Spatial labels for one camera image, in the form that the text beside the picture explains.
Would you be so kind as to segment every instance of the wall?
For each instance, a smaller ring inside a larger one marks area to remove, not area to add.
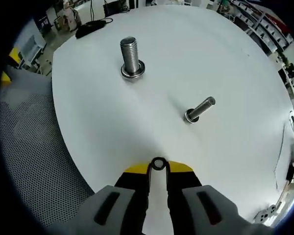
[[[46,41],[44,40],[34,20],[32,19],[24,26],[23,30],[20,32],[14,43],[14,47],[16,47],[18,51],[20,51],[32,35],[34,35],[35,41],[38,45],[40,45],[41,47],[44,47],[46,45]]]

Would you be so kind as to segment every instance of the floor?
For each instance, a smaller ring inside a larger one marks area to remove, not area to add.
[[[52,65],[49,61],[51,63],[53,62],[53,53],[73,35],[75,35],[75,31],[68,32],[62,30],[58,32],[53,26],[51,31],[44,37],[47,45],[45,47],[44,54],[38,58],[43,75],[51,78],[52,72],[50,71],[52,69]]]

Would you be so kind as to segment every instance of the white shelf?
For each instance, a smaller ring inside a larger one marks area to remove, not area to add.
[[[249,30],[251,30],[254,34],[256,34],[258,36],[258,38],[260,38],[260,40],[268,47],[268,49],[274,53],[277,50],[276,45],[274,44],[274,42],[272,40],[270,40],[272,42],[272,44],[274,45],[274,47],[270,47],[268,42],[266,42],[263,37],[261,37],[261,35],[252,27],[248,26]]]
[[[254,7],[251,3],[249,3],[249,2],[246,1],[246,0],[237,0],[237,1],[243,2],[244,4],[250,6],[251,8],[253,8],[253,9],[255,9],[255,10],[261,12],[260,10],[258,10],[256,7]]]
[[[252,6],[249,2],[243,0],[231,0],[230,1],[233,6],[235,6],[239,11],[242,13],[242,15],[249,17],[253,20],[253,25],[248,24],[248,26],[253,27],[253,29],[256,29],[257,27],[261,26],[265,32],[267,32],[267,36],[270,38],[270,40],[275,44],[276,47],[280,48],[282,51],[284,51],[284,47],[289,45],[289,42],[285,38],[285,36],[282,34],[282,32],[279,30],[279,28],[264,14],[263,19],[261,19],[261,16],[259,18],[256,18],[253,16],[252,13],[250,13],[251,8],[257,10],[254,6]]]

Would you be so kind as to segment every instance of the bolt thread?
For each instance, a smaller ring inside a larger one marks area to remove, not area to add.
[[[207,109],[209,109],[211,106],[215,104],[216,104],[216,100],[212,96],[210,96],[207,99],[205,99],[201,104],[199,104],[196,108],[194,108],[194,110],[190,112],[188,117],[191,120],[194,120],[200,114],[202,114],[203,112],[205,112]]]
[[[137,42],[134,37],[127,37],[120,42],[125,70],[135,73],[139,69]]]

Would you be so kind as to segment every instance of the black cable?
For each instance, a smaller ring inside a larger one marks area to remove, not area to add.
[[[93,21],[95,19],[94,9],[93,9],[93,1],[90,0],[90,20]]]
[[[113,19],[110,18],[110,17],[102,18],[102,19],[100,19],[99,21],[101,21],[101,20],[111,20],[111,21],[108,21],[107,24],[109,24],[109,23],[111,23],[111,22],[113,21]]]
[[[121,3],[122,7],[120,8],[120,13],[126,13],[131,10],[127,5],[125,5],[125,3],[126,3],[126,0],[123,0],[123,2]]]
[[[52,69],[45,76],[48,76],[51,72],[52,72]]]

